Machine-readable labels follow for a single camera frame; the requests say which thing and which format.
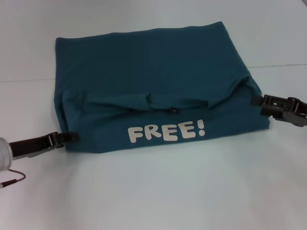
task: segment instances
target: cable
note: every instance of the cable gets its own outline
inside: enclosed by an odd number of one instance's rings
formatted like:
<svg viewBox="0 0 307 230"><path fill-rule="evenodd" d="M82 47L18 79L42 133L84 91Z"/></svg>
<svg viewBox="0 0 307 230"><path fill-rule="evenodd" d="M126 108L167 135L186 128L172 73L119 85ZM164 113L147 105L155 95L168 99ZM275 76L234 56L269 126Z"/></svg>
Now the cable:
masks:
<svg viewBox="0 0 307 230"><path fill-rule="evenodd" d="M20 174L20 175L22 175L24 177L21 178L21 179L13 179L13 180L10 180L10 181L2 182L2 183L0 183L0 188L7 187L7 186L9 186L11 184L17 183L17 182L22 181L22 180L24 180L26 178L26 175L23 172L16 171L16 170L13 170L13 169L9 169L9 171L11 171L13 173L18 173L18 174Z"/></svg>
<svg viewBox="0 0 307 230"><path fill-rule="evenodd" d="M17 182L22 181L22 180L24 180L24 179L26 178L26 175L25 175L23 172L16 171L16 170L13 170L13 169L9 169L9 171L11 171L11 172L13 172L13 173L18 173L18 174L24 176L23 178L18 179Z"/></svg>

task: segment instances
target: white table surface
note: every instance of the white table surface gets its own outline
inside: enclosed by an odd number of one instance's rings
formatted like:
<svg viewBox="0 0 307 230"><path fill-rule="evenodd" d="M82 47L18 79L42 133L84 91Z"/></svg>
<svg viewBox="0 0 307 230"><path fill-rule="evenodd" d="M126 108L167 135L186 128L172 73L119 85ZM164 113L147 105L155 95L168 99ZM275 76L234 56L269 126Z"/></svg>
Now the white table surface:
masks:
<svg viewBox="0 0 307 230"><path fill-rule="evenodd" d="M299 0L0 0L0 137L59 130L54 40L223 21L263 93L307 102L307 7ZM2 230L305 230L307 129L105 154L57 149L13 163ZM15 178L0 173L0 181Z"/></svg>

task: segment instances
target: teal t-shirt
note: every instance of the teal t-shirt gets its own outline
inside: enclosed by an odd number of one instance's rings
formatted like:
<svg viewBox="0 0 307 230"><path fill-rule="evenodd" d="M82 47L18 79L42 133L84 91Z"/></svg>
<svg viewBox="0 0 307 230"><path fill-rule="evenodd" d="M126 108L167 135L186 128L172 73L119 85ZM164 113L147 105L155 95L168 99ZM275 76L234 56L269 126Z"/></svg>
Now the teal t-shirt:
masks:
<svg viewBox="0 0 307 230"><path fill-rule="evenodd" d="M70 151L102 153L269 128L222 22L56 40L55 108Z"/></svg>

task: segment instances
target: teal fabric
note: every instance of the teal fabric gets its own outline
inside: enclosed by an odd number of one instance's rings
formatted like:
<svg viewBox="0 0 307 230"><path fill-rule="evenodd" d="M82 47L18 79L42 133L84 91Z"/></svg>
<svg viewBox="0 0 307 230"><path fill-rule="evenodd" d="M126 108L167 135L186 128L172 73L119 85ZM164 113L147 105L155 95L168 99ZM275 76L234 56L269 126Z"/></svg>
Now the teal fabric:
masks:
<svg viewBox="0 0 307 230"><path fill-rule="evenodd" d="M261 91L222 22L57 38L56 64L54 103L61 130L80 135L80 141L66 145L70 151L102 153L269 128L268 118L250 105ZM178 126L184 122L190 122L187 132L194 137L184 138ZM147 125L157 125L161 137L148 139ZM169 128L174 133L163 132L164 125L175 125ZM131 127L142 134L134 143ZM168 135L177 140L165 140Z"/></svg>

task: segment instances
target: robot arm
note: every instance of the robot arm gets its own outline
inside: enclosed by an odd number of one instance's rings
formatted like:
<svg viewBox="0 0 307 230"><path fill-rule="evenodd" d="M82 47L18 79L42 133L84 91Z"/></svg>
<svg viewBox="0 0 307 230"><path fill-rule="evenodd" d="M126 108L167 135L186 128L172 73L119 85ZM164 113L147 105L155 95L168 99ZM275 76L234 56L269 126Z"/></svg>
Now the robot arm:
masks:
<svg viewBox="0 0 307 230"><path fill-rule="evenodd" d="M64 143L69 141L76 141L79 136L75 132L69 133L50 133L48 135L22 140L17 142L8 143L4 138L0 138L0 171L9 170L14 173L19 173L24 177L19 180L11 180L0 183L0 188L9 186L25 178L25 174L15 170L11 170L13 160L35 157L44 152L58 149L64 146Z"/></svg>
<svg viewBox="0 0 307 230"><path fill-rule="evenodd" d="M294 97L288 99L264 95L252 99L253 105L261 107L261 114L295 126L307 126L307 104Z"/></svg>

